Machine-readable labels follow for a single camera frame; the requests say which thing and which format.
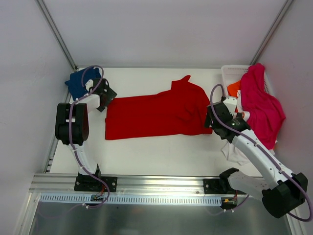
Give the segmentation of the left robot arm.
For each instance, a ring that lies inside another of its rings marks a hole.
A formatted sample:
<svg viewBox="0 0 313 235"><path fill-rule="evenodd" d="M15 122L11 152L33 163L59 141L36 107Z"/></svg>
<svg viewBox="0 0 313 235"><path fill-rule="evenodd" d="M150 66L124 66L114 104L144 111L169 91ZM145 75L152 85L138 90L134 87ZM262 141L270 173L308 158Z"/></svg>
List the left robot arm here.
<svg viewBox="0 0 313 235"><path fill-rule="evenodd" d="M90 79L85 83L87 93L73 103L57 105L55 137L72 152L78 165L75 191L105 189L99 165L89 150L89 114L103 112L117 96L106 79Z"/></svg>

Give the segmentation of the red t shirt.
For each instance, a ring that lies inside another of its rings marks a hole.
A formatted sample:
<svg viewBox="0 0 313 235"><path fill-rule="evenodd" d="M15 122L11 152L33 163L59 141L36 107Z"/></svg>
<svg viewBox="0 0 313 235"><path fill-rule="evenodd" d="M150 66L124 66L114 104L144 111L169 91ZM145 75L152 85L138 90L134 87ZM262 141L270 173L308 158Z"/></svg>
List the red t shirt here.
<svg viewBox="0 0 313 235"><path fill-rule="evenodd" d="M172 81L158 94L115 98L107 110L105 139L211 135L213 130L205 127L210 100L190 78Z"/></svg>

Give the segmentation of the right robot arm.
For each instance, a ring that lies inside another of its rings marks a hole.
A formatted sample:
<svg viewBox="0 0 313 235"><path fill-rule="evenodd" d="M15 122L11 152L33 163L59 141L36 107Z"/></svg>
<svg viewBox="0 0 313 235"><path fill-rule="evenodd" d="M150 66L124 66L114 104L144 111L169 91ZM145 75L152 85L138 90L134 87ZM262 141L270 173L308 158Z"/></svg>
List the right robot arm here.
<svg viewBox="0 0 313 235"><path fill-rule="evenodd" d="M229 169L222 174L219 188L223 193L239 190L262 201L266 210L275 218L307 203L309 217L313 219L313 205L307 195L308 179L303 173L295 174L277 160L259 141L251 127L242 117L234 117L223 102L208 106L206 125L244 153L261 173L263 179L257 180L237 169Z"/></svg>

